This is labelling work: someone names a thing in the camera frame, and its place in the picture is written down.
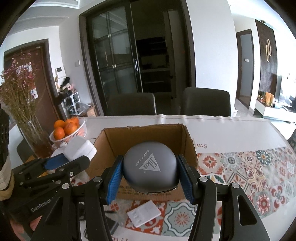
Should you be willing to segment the orange fruit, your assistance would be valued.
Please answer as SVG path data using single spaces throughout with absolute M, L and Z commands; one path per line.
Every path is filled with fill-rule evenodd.
M 77 126 L 73 122 L 68 122 L 64 126 L 64 131 L 66 136 L 73 134 L 74 132 L 76 132 L 76 130 L 77 130 Z
M 57 127 L 55 128 L 54 132 L 53 132 L 53 137 L 55 140 L 60 140 L 65 138 L 66 134 L 65 131 L 62 127 Z

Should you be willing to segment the dark chair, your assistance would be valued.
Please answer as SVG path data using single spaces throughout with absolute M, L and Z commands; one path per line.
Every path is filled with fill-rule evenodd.
M 182 96 L 181 114 L 230 117 L 229 92 L 210 88 L 187 87 Z
M 108 103 L 109 116 L 156 115 L 156 102 L 152 93 L 113 95 Z

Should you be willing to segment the dark chair right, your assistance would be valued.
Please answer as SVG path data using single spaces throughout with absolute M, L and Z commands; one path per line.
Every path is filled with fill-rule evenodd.
M 182 96 L 181 114 L 230 117 L 229 92 L 210 88 L 187 87 Z

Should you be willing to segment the dark glass door cabinet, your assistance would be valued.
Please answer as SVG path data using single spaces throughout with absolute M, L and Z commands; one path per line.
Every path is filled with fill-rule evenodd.
M 108 115 L 113 95 L 127 93 L 152 93 L 157 114 L 180 114 L 194 71 L 185 1 L 103 1 L 79 15 L 79 31 L 99 115 Z

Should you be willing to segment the orange fruit right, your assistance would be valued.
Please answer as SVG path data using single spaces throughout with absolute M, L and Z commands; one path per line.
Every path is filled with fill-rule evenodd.
M 64 131 L 66 136 L 73 134 L 74 132 L 76 132 L 76 130 L 77 130 L 77 126 L 73 122 L 68 122 L 64 126 Z

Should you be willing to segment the brown cardboard box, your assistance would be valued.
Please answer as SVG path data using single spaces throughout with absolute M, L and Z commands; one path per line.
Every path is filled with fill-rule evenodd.
M 197 154 L 188 129 L 182 124 L 151 126 L 128 126 L 125 128 L 105 128 L 95 140 L 96 155 L 86 170 L 89 178 L 103 174 L 111 167 L 119 155 L 126 155 L 133 146 L 144 142 L 157 142 L 167 146 L 175 155 L 183 155 L 189 166 L 197 167 Z M 172 165 L 159 157 L 151 147 L 144 147 L 132 158 L 132 168 L 140 175 L 158 176 L 164 168 Z

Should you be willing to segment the orange fruit left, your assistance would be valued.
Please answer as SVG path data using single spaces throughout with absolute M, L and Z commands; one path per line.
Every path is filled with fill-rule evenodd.
M 65 131 L 62 127 L 57 127 L 55 128 L 54 132 L 53 132 L 53 137 L 55 140 L 60 140 L 65 138 L 66 134 Z

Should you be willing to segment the dark chair left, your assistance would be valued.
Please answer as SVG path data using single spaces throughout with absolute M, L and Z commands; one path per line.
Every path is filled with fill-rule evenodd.
M 156 115 L 156 102 L 152 93 L 113 95 L 108 103 L 109 116 Z

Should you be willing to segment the white fruit basket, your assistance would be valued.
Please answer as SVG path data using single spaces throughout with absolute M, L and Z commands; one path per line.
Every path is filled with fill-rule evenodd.
M 58 148 L 63 143 L 69 143 L 76 136 L 86 137 L 86 119 L 83 117 L 72 117 L 67 120 L 55 121 L 53 132 L 49 135 L 50 141 Z

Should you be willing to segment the white square power adapter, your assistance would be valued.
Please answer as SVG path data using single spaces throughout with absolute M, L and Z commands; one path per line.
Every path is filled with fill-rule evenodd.
M 74 161 L 81 156 L 86 156 L 91 161 L 96 153 L 97 149 L 92 142 L 81 136 L 75 136 L 71 139 L 63 150 L 63 155 L 69 161 Z

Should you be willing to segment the dark grey round case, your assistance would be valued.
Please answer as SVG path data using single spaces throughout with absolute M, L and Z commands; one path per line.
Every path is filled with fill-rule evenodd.
M 177 167 L 176 156 L 169 147 L 159 142 L 143 142 L 126 152 L 123 176 L 139 193 L 163 193 L 177 188 Z

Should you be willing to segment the black power adapter with cable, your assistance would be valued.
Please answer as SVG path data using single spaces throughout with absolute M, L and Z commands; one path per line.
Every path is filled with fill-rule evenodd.
M 95 235 L 103 236 L 103 240 L 111 239 L 111 235 L 115 233 L 119 227 L 117 221 L 105 216 L 99 203 L 94 206 L 82 202 L 78 204 L 79 220 L 86 222 L 86 228 L 82 232 L 87 240 L 94 240 Z

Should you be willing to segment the glass vase with dried flowers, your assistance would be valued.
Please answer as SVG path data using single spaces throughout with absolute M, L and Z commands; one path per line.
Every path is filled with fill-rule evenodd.
M 31 58 L 30 53 L 13 57 L 10 66 L 1 72 L 1 102 L 36 156 L 46 158 L 51 156 L 53 148 L 36 116 L 40 95 L 37 94 L 36 72 Z

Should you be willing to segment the white rectangular charger box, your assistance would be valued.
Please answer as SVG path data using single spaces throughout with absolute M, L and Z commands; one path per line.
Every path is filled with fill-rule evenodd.
M 127 212 L 128 218 L 131 220 L 134 227 L 138 228 L 141 225 L 153 220 L 161 215 L 159 208 L 152 200 L 145 202 L 137 208 Z

